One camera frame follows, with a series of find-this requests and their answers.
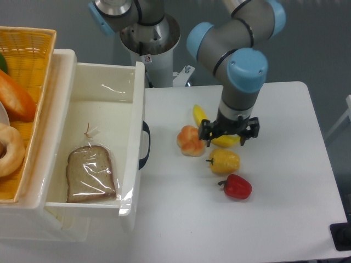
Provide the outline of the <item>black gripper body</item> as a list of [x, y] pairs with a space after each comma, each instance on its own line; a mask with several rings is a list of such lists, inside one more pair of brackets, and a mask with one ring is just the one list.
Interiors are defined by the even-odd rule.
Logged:
[[227, 105], [220, 105], [217, 118], [213, 122], [213, 137], [222, 135], [239, 135], [239, 132], [245, 129], [250, 119], [253, 107], [245, 110], [236, 110]]

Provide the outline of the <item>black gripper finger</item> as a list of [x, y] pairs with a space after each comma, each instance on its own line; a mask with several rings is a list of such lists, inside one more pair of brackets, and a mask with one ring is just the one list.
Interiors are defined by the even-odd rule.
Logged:
[[207, 147], [210, 147], [211, 141], [213, 139], [213, 126], [214, 124], [210, 120], [203, 119], [198, 129], [199, 139], [204, 141]]
[[257, 138], [258, 133], [259, 133], [258, 117], [250, 118], [245, 126], [245, 129], [239, 132], [240, 145], [243, 146], [245, 142], [251, 138]]

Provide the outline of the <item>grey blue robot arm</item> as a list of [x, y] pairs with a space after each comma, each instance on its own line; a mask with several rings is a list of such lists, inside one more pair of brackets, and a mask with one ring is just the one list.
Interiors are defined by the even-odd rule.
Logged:
[[[254, 45], [272, 38], [285, 26], [277, 1], [225, 1], [230, 21], [221, 27], [196, 25], [186, 48], [222, 85], [215, 121], [202, 121], [199, 138], [210, 143], [223, 135], [240, 142], [256, 138], [260, 125], [251, 112], [268, 71], [266, 57]], [[180, 27], [165, 12], [163, 1], [91, 1], [89, 11], [106, 35], [119, 33], [132, 62], [142, 62], [151, 87], [173, 83], [173, 49]]]

